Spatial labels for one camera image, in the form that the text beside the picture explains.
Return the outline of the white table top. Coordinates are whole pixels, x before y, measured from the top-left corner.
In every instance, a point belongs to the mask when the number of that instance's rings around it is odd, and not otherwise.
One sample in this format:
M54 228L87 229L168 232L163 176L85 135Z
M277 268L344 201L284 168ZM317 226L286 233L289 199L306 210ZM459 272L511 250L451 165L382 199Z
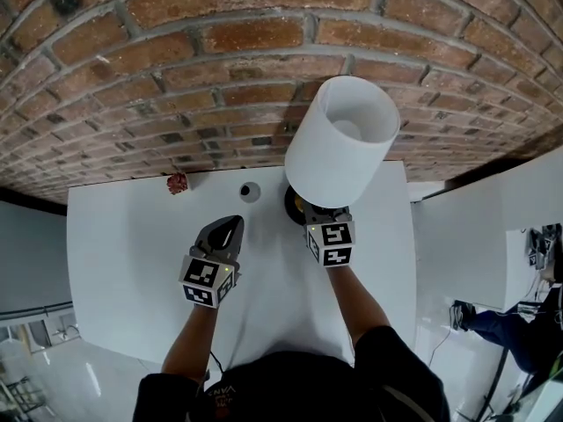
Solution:
M246 182L260 186L254 203L239 196ZM283 168L194 174L189 184L176 195L162 177L70 190L69 282L82 338L163 361L193 307L179 283L183 258L204 226L241 215L241 276L220 306L210 368L234 367L284 347L352 362L327 273L286 214Z

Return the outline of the grey cabinet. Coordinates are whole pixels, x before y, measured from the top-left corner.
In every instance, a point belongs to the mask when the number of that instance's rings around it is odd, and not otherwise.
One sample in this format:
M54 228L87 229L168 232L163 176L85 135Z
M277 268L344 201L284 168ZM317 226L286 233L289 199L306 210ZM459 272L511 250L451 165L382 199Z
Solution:
M69 302L66 217L0 201L0 317Z

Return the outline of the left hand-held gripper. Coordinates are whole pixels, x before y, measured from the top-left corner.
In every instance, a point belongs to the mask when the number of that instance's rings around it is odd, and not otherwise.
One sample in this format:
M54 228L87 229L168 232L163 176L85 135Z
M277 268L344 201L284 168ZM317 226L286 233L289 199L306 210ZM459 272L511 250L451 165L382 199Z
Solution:
M237 285L238 255L245 231L241 215L222 217L205 226L184 257L179 283L193 304L218 309Z

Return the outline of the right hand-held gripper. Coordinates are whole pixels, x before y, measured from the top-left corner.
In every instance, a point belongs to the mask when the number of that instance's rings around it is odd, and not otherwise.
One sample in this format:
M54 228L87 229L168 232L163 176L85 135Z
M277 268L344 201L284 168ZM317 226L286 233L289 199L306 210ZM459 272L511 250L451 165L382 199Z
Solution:
M348 266L355 246L355 222L349 207L303 206L305 241L323 267Z

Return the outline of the person's right forearm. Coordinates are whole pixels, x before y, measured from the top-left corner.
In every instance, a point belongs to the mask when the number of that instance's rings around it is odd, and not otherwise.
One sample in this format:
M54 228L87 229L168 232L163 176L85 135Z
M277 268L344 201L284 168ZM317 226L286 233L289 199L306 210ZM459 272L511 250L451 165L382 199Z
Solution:
M349 266L326 269L353 348L367 332L389 327L384 310Z

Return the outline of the person's black t-shirt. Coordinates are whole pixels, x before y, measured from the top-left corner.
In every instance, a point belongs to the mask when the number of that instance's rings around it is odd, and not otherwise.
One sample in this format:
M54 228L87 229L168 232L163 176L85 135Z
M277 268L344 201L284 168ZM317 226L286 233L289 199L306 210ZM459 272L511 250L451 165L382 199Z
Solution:
M203 390L179 375L140 382L133 422L450 422L441 380L391 327L355 345L355 363L277 352Z

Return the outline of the white metal rack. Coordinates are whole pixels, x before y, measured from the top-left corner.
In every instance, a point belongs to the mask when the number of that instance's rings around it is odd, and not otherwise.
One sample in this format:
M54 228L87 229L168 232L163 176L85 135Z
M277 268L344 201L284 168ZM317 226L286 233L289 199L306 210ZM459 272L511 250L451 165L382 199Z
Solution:
M10 326L0 342L0 363L13 392L40 407L39 419L63 422L81 419L89 397L96 397L88 365L80 356L78 327L61 322Z

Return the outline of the white table lamp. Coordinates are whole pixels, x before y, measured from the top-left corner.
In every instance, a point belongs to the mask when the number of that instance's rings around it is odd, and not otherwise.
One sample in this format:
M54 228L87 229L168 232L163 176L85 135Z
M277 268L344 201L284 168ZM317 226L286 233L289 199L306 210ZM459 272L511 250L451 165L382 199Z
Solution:
M398 108L380 87L354 76L323 82L284 160L286 212L306 223L295 203L338 209L355 203L373 179L400 128Z

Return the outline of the small red crumpled object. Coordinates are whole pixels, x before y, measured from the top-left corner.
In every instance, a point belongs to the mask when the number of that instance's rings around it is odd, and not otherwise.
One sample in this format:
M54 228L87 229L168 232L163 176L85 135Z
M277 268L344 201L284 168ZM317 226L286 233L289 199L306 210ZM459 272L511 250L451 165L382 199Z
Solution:
M172 195L183 193L189 188L186 174L182 172L177 172L169 176L166 185Z

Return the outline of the person's left forearm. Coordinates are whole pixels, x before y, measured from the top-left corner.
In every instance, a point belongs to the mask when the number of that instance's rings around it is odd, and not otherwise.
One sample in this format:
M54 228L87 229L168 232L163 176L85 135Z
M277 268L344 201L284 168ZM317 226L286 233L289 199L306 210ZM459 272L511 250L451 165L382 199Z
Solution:
M195 305L172 344L161 372L202 383L210 357L218 309Z

